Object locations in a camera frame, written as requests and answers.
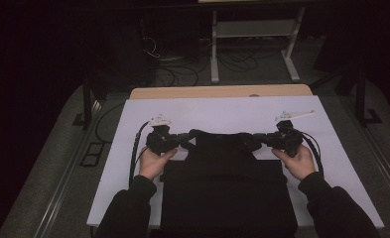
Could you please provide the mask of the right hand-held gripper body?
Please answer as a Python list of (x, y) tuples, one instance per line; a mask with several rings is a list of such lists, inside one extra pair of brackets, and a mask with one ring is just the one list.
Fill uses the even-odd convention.
[(311, 116), (314, 110), (303, 112), (283, 111), (281, 115), (275, 118), (277, 122), (277, 132), (266, 135), (265, 144), (268, 147), (283, 150), (289, 157), (297, 155), (299, 146), (303, 143), (302, 133), (294, 128), (293, 119)]

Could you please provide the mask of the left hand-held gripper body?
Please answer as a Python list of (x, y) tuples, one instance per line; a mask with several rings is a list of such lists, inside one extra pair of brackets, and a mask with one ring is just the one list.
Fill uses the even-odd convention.
[(148, 134), (146, 146), (155, 154), (169, 152), (176, 148), (182, 141), (182, 134), (170, 133), (171, 120), (159, 114), (152, 118), (148, 125), (153, 128), (153, 131)]

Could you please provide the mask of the black tank top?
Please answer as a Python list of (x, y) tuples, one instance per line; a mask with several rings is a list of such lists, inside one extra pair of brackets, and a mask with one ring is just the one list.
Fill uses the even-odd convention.
[(161, 238), (295, 238), (297, 218), (278, 160), (258, 160), (238, 134), (201, 131), (166, 164)]

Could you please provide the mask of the person's left hand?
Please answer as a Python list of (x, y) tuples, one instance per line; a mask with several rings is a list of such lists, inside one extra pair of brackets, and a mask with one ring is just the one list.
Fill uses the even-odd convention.
[(172, 149), (164, 155), (159, 156), (149, 148), (146, 148), (141, 154), (139, 175), (149, 180), (153, 180), (163, 171), (168, 160), (171, 159), (177, 151), (177, 149)]

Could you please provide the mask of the person's right hand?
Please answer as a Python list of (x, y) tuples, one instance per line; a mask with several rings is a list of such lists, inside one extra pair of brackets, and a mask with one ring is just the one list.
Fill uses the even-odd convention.
[(278, 149), (273, 149), (272, 153), (284, 163), (286, 169), (298, 180), (303, 180), (317, 170), (311, 151), (304, 145), (299, 146), (298, 153), (293, 158)]

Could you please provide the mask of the white board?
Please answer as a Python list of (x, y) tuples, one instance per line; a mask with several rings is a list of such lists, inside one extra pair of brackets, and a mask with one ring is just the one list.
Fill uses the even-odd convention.
[(343, 187), (371, 218), (384, 226), (329, 118), (316, 96), (269, 96), (226, 98), (130, 99), (125, 102), (107, 161), (86, 224), (98, 226), (117, 191), (128, 187), (134, 140), (140, 144), (150, 132), (143, 124), (163, 115), (171, 121), (173, 134), (199, 129), (209, 133), (267, 133), (276, 130), (283, 113), (294, 116), (294, 127), (318, 141), (325, 180)]

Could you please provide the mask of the black metal stand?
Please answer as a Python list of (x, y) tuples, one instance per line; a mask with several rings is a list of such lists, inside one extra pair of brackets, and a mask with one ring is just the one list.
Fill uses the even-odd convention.
[(82, 80), (83, 112), (75, 116), (73, 126), (86, 130), (92, 121), (93, 107), (100, 97), (99, 83), (92, 74), (86, 74)]
[(369, 124), (380, 124), (381, 118), (374, 109), (365, 107), (366, 98), (366, 77), (363, 67), (356, 67), (357, 80), (355, 87), (355, 116), (359, 124), (366, 128)]

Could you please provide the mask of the white metal desk frame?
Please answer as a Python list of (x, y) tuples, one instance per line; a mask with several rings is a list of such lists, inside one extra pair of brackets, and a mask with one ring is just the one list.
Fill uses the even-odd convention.
[(288, 37), (287, 46), (281, 50), (287, 71), (294, 82), (300, 77), (297, 73), (291, 54), (299, 34), (305, 7), (299, 7), (296, 17), (291, 19), (272, 20), (238, 20), (219, 21), (217, 11), (212, 12), (211, 26), (211, 57), (210, 70), (211, 82), (219, 83), (219, 71), (217, 60), (217, 40), (228, 38), (255, 38), (255, 37)]

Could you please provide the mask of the metal floor rail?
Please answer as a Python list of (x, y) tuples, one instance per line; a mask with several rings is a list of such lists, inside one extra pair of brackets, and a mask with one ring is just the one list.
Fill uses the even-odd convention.
[[(97, 115), (100, 109), (101, 106), (97, 101), (93, 107), (92, 117)], [(33, 167), (36, 180), (41, 183), (42, 195), (46, 196), (33, 238), (49, 237), (70, 188), (75, 167), (83, 154), (92, 125), (91, 122), (86, 130), (81, 126), (72, 125), (75, 116), (82, 112), (82, 100), (77, 102), (69, 100), (65, 104)]]
[(377, 145), (374, 136), (370, 133), (369, 129), (364, 123), (361, 123), (354, 114), (353, 104), (346, 98), (340, 98), (341, 104), (346, 111), (346, 114), (351, 119), (354, 127), (358, 130), (359, 134), (365, 141), (368, 150), (371, 152), (375, 159), (378, 170), (385, 179), (388, 187), (390, 188), (390, 164), (388, 163), (381, 148)]

